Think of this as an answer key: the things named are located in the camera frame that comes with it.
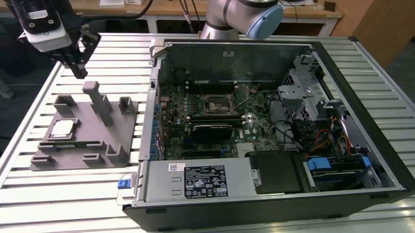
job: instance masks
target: warning label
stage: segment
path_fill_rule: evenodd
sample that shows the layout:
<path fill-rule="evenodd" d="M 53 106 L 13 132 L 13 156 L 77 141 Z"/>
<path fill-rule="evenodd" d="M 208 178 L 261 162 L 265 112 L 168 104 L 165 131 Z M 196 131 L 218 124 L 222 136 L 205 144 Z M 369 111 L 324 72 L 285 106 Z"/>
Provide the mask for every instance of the warning label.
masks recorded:
<path fill-rule="evenodd" d="M 192 166 L 184 168 L 184 196 L 216 198 L 228 196 L 225 166 Z"/>

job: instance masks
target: wooden desk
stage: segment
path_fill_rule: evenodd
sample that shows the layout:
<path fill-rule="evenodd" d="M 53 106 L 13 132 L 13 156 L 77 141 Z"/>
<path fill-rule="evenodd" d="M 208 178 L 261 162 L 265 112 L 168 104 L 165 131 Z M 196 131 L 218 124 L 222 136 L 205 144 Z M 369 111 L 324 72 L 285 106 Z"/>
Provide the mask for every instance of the wooden desk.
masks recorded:
<path fill-rule="evenodd" d="M 125 5 L 122 8 L 99 8 L 98 0 L 70 0 L 73 9 L 75 12 L 82 12 L 86 15 L 122 15 L 122 14 L 137 14 L 144 5 Z M 189 3 L 189 13 L 192 15 L 192 20 L 194 17 L 194 10 Z M 205 20 L 204 15 L 206 13 L 206 3 L 196 1 L 196 7 L 201 19 Z M 6 12 L 6 6 L 2 1 L 0 1 L 0 12 Z M 322 24 L 320 30 L 320 36 L 329 36 L 332 29 L 337 23 L 337 20 L 342 17 L 342 14 L 336 11 L 325 11 L 316 9 L 314 6 L 302 6 L 297 7 L 296 11 L 293 8 L 284 9 L 284 23 L 316 23 Z M 153 0 L 153 4 L 141 18 L 148 22 L 149 33 L 157 33 L 157 20 L 184 20 L 182 10 L 180 7 L 178 0 Z"/>

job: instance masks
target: slotted metal table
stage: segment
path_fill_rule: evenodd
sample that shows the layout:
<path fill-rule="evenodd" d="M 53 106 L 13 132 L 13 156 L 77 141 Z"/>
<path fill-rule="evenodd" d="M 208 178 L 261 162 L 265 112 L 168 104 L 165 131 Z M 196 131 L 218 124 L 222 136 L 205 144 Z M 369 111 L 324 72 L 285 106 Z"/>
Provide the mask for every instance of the slotted metal table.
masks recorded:
<path fill-rule="evenodd" d="M 129 165 L 125 168 L 37 171 L 30 158 L 51 121 L 58 94 L 87 101 L 82 80 L 57 64 L 33 101 L 9 146 L 0 158 L 1 233 L 138 233 L 138 225 L 115 203 L 115 183 L 137 170 L 150 66 L 149 41 L 154 38 L 193 39 L 185 34 L 103 33 L 86 64 L 85 81 L 99 82 L 109 101 L 129 96 L 138 101 Z M 358 42 L 346 38 L 276 36 L 269 40 L 320 41 L 350 87 L 373 117 L 409 171 L 415 172 L 415 105 Z M 336 91 L 329 85 L 333 96 Z M 131 199 L 131 190 L 122 192 Z M 185 232 L 413 232 L 415 200 L 380 204 L 349 217 L 256 224 Z"/>

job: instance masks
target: red wire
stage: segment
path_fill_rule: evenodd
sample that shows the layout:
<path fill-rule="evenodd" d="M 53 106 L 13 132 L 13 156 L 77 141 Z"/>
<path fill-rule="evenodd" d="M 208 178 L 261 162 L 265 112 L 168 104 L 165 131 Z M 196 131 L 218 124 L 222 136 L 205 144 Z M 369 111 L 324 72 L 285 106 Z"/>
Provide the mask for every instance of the red wire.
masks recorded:
<path fill-rule="evenodd" d="M 320 131 L 317 132 L 317 134 L 316 134 L 316 143 L 317 143 L 317 141 L 318 141 L 320 133 L 326 132 L 326 131 L 329 131 L 329 130 L 320 130 Z"/>

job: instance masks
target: floor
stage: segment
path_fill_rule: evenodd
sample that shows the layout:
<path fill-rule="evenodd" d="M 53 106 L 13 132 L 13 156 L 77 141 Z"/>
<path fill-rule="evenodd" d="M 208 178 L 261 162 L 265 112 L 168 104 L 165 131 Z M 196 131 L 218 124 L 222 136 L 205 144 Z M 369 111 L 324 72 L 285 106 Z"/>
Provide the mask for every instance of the floor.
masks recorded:
<path fill-rule="evenodd" d="M 117 25 L 95 24 L 93 28 L 98 32 L 118 32 Z M 9 85 L 14 92 L 14 97 L 9 100 L 0 98 L 0 155 L 5 150 L 7 141 L 18 127 L 23 115 L 35 98 L 41 85 L 47 77 L 53 63 L 43 54 L 33 49 L 29 50 L 27 56 L 34 64 L 35 69 L 18 77 L 6 74 L 0 67 L 0 78 Z M 402 91 L 415 101 L 415 41 L 409 42 L 386 68 L 386 72 L 398 84 Z"/>

